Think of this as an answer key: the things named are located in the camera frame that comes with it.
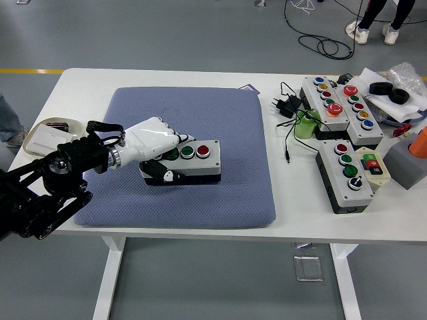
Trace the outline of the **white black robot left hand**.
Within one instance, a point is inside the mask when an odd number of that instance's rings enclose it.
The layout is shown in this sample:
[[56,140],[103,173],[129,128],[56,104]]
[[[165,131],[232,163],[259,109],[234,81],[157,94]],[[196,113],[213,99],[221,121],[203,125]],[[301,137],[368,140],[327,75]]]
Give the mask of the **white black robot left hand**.
[[180,143],[194,139],[191,135],[176,133],[159,117],[151,117],[125,130],[123,143],[111,148],[112,167],[117,169],[139,161],[141,171],[157,181],[181,181],[184,175],[168,169],[157,158]]

